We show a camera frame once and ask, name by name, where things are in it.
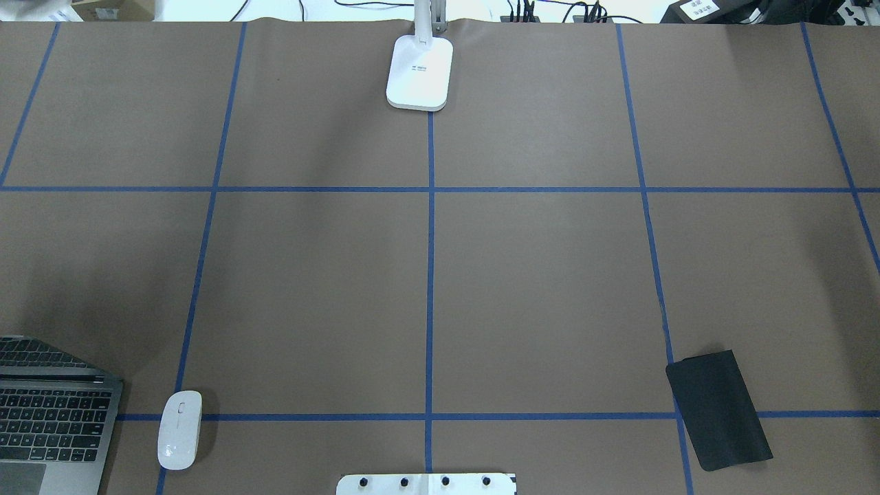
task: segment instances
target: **laptop trackpad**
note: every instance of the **laptop trackpad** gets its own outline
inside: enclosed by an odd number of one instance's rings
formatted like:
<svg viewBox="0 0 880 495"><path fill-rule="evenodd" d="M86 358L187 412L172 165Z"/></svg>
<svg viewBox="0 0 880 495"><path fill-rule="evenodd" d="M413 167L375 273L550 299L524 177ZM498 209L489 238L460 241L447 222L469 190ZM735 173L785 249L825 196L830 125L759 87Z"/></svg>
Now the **laptop trackpad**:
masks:
<svg viewBox="0 0 880 495"><path fill-rule="evenodd" d="M46 464L0 462L0 493L3 495L40 495Z"/></svg>

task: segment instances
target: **silver laptop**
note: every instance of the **silver laptop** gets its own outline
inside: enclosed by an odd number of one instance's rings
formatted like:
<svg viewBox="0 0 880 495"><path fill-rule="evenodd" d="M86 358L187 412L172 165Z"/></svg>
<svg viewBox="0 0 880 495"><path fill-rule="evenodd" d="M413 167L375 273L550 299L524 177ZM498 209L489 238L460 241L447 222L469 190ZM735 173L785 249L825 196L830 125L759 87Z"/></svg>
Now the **silver laptop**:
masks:
<svg viewBox="0 0 880 495"><path fill-rule="evenodd" d="M122 380L27 336L0 336L0 493L94 495Z"/></svg>

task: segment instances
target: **barcode label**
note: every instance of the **barcode label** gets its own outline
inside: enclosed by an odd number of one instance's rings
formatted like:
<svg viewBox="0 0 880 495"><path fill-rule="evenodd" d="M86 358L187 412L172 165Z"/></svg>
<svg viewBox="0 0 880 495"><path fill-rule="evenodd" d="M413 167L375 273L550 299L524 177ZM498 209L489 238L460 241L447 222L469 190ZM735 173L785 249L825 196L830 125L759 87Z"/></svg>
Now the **barcode label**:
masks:
<svg viewBox="0 0 880 495"><path fill-rule="evenodd" d="M119 9L95 9L95 16L101 20L116 20L119 18Z"/></svg>
<svg viewBox="0 0 880 495"><path fill-rule="evenodd" d="M712 12L718 12L719 10L718 5L715 5L715 2L712 0L692 0L691 2L681 4L681 11L687 14L687 17L691 18L691 20L704 18Z"/></svg>

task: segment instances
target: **white stand base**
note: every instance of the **white stand base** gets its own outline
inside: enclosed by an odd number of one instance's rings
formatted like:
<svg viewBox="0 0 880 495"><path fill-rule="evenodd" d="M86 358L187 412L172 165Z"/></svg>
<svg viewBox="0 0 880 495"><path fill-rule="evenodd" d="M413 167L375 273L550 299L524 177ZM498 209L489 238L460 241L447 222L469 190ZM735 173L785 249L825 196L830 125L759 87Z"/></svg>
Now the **white stand base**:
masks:
<svg viewBox="0 0 880 495"><path fill-rule="evenodd" d="M431 38L430 48L412 34L394 42L385 96L392 107L436 112L446 105L452 43Z"/></svg>
<svg viewBox="0 0 880 495"><path fill-rule="evenodd" d="M515 479L502 473L348 475L336 495L516 495Z"/></svg>

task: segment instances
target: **computer mouse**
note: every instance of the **computer mouse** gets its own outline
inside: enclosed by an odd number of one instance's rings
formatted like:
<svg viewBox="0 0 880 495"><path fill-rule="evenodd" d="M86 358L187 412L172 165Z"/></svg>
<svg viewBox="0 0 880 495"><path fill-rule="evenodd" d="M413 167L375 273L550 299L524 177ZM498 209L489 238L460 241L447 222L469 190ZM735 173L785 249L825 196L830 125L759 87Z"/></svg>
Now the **computer mouse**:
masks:
<svg viewBox="0 0 880 495"><path fill-rule="evenodd" d="M202 427L202 394L183 390L165 403L159 422L157 455L165 469L186 469L195 461Z"/></svg>

